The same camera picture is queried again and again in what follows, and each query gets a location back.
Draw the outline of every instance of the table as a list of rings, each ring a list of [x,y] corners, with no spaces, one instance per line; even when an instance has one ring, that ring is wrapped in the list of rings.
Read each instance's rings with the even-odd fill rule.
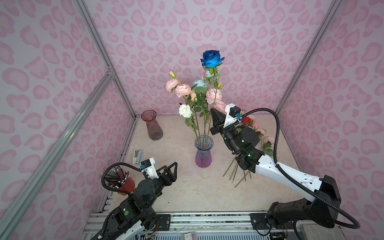
[[[301,195],[268,177],[252,174],[247,181],[234,186],[244,176],[238,168],[235,180],[229,181],[232,167],[223,177],[234,155],[225,146],[220,134],[212,136],[212,164],[206,169],[195,164],[195,133],[185,125],[182,116],[158,116],[157,121],[164,135],[160,140],[150,140],[146,124],[139,120],[126,163],[132,164],[133,150],[142,149],[142,161],[153,157],[158,169],[164,165],[178,163],[177,180],[164,187],[163,195],[157,198],[153,209],[157,212],[211,212],[211,211],[265,211],[273,202],[290,202],[303,198]],[[275,136],[276,124],[272,115],[257,115],[257,123],[266,129],[266,136]],[[292,153],[280,133],[277,159],[298,169]],[[136,186],[144,179],[142,173],[130,171]],[[127,196],[114,193],[111,209],[116,208]]]

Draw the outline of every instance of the pink wallpaper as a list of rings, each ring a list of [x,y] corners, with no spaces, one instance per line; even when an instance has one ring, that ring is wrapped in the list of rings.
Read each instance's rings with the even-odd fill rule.
[[[130,123],[111,83],[11,239],[78,239],[104,193],[101,173],[116,162]]]
[[[383,1],[345,2],[281,115],[304,170],[335,178],[359,220],[348,240],[384,235],[383,12]]]
[[[0,2],[0,217],[105,73],[71,0]]]
[[[175,114],[173,69],[191,84],[220,50],[223,101],[275,109],[331,0],[86,0],[136,114]]]

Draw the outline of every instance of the purple glass vase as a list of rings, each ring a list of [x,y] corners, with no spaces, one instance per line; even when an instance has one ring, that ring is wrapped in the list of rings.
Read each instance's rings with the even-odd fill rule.
[[[159,140],[163,136],[163,130],[156,121],[156,112],[147,110],[141,114],[141,119],[147,124],[148,136],[152,140]]]
[[[197,153],[195,163],[201,168],[209,167],[212,163],[211,149],[214,146],[214,141],[207,135],[199,136],[195,140]]]

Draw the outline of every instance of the small package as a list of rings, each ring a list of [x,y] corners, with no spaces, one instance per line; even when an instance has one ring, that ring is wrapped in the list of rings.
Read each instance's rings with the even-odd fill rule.
[[[197,240],[197,234],[196,232],[189,232],[189,233],[183,234],[182,240]]]

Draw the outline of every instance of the red rose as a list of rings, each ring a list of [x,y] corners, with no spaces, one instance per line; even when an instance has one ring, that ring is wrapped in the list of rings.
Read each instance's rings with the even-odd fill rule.
[[[250,121],[251,121],[251,119],[249,117],[243,118],[243,123],[244,124],[248,124]]]

